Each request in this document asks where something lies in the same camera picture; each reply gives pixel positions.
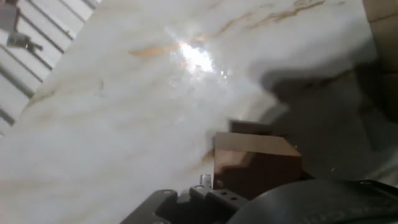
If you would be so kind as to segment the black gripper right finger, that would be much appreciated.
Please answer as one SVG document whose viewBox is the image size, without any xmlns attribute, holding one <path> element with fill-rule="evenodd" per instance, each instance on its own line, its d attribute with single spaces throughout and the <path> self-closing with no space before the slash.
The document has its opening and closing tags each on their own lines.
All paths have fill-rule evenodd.
<svg viewBox="0 0 398 224">
<path fill-rule="evenodd" d="M 370 187 L 374 190 L 378 190 L 380 192 L 384 192 L 385 194 L 397 195 L 397 187 L 393 187 L 391 185 L 383 184 L 382 182 L 378 182 L 375 180 L 359 180 L 361 185 Z"/>
</svg>

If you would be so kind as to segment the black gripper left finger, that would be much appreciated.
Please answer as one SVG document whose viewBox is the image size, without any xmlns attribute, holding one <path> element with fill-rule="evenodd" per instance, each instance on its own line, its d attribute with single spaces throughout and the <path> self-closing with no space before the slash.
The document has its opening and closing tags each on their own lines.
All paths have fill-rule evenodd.
<svg viewBox="0 0 398 224">
<path fill-rule="evenodd" d="M 211 175 L 202 174 L 200 183 L 184 193 L 155 191 L 121 224 L 224 224 L 248 202 L 229 190 L 214 190 Z"/>
</svg>

